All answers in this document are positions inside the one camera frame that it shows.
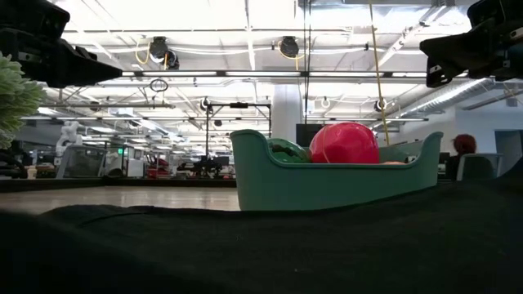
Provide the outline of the grey equipment cart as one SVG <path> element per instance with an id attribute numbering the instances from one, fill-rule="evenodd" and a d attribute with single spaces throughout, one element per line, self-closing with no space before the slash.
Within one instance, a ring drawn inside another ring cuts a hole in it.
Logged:
<path id="1" fill-rule="evenodd" d="M 65 149 L 56 179 L 99 178 L 104 174 L 107 151 L 96 147 L 71 145 Z"/>

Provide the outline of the black folded cloth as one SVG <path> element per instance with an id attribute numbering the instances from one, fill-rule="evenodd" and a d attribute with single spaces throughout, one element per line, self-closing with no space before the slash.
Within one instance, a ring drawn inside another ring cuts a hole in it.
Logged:
<path id="1" fill-rule="evenodd" d="M 319 211 L 0 211 L 0 294 L 523 294 L 523 158 Z"/>

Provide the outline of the black perforated computer case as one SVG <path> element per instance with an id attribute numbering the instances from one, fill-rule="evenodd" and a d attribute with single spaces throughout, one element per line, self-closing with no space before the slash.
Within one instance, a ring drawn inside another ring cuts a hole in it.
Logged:
<path id="1" fill-rule="evenodd" d="M 324 124 L 297 124 L 296 143 L 301 147 L 309 147 L 315 135 L 324 128 Z"/>

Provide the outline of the red toy pepper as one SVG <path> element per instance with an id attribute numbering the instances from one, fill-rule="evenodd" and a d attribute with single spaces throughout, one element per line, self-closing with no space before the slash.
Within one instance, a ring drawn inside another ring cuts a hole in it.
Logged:
<path id="1" fill-rule="evenodd" d="M 325 125 L 313 137 L 313 163 L 378 164 L 379 147 L 373 132 L 357 122 Z"/>

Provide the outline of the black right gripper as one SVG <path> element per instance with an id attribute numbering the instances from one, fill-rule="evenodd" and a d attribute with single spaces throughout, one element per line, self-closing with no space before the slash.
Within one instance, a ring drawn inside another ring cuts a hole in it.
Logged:
<path id="1" fill-rule="evenodd" d="M 523 79 L 523 16 L 500 20 L 496 16 L 470 17 L 466 33 L 420 42 L 428 57 L 426 86 L 438 88 L 454 78 Z M 441 65 L 470 65 L 461 73 L 446 73 Z"/>

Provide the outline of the black metal stand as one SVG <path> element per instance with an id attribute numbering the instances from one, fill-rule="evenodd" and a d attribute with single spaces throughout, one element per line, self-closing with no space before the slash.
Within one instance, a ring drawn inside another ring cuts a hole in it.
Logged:
<path id="1" fill-rule="evenodd" d="M 201 176 L 210 178 L 212 175 L 212 169 L 217 165 L 212 161 L 209 156 L 209 122 L 211 120 L 210 109 L 214 106 L 217 107 L 217 110 L 213 111 L 213 115 L 218 114 L 224 107 L 229 107 L 231 109 L 247 109 L 253 107 L 258 112 L 262 114 L 265 120 L 268 121 L 268 135 L 272 136 L 272 110 L 271 104 L 262 104 L 262 103 L 247 103 L 247 102 L 230 102 L 230 103 L 212 103 L 208 98 L 204 98 L 201 103 L 205 107 L 205 155 L 203 160 L 200 161 L 202 164 Z"/>

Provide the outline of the green striped toy watermelon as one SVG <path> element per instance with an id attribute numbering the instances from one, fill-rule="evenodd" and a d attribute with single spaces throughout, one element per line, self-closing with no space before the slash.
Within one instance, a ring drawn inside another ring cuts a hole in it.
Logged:
<path id="1" fill-rule="evenodd" d="M 267 144 L 274 158 L 282 163 L 311 162 L 307 151 L 292 141 L 280 138 L 269 138 Z"/>

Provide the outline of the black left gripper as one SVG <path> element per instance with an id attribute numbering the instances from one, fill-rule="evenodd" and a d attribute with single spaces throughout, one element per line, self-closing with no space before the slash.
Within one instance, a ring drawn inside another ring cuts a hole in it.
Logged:
<path id="1" fill-rule="evenodd" d="M 120 68 L 100 62 L 84 47 L 15 29 L 0 29 L 0 52 L 21 65 L 24 77 L 50 87 L 91 86 L 122 77 Z"/>

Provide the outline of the person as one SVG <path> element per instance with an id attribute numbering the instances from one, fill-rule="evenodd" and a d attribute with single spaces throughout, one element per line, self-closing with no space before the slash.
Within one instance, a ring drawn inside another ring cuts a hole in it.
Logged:
<path id="1" fill-rule="evenodd" d="M 451 181 L 456 181 L 461 157 L 465 154 L 474 154 L 476 152 L 476 139 L 469 134 L 457 135 L 453 139 L 453 147 L 456 154 L 448 158 L 445 164 L 445 174 Z"/>

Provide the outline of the teal plastic container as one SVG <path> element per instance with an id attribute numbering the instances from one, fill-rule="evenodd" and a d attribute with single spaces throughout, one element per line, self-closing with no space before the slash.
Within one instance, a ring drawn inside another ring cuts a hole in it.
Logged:
<path id="1" fill-rule="evenodd" d="M 375 202 L 437 183 L 442 132 L 382 147 L 382 163 L 282 163 L 254 130 L 230 135 L 239 207 L 243 211 L 305 211 Z"/>

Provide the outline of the grey chair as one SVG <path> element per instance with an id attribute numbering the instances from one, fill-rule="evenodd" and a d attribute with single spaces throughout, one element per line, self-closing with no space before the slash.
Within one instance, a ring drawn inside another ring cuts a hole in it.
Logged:
<path id="1" fill-rule="evenodd" d="M 502 171 L 502 154 L 465 154 L 460 158 L 457 181 L 491 180 Z"/>

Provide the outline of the green artificial plant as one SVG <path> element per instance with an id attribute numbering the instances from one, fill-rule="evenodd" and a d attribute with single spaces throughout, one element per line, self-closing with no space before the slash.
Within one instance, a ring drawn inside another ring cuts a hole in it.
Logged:
<path id="1" fill-rule="evenodd" d="M 0 52 L 0 149 L 8 149 L 24 126 L 22 118 L 38 112 L 46 92 L 24 77 L 21 64 Z"/>

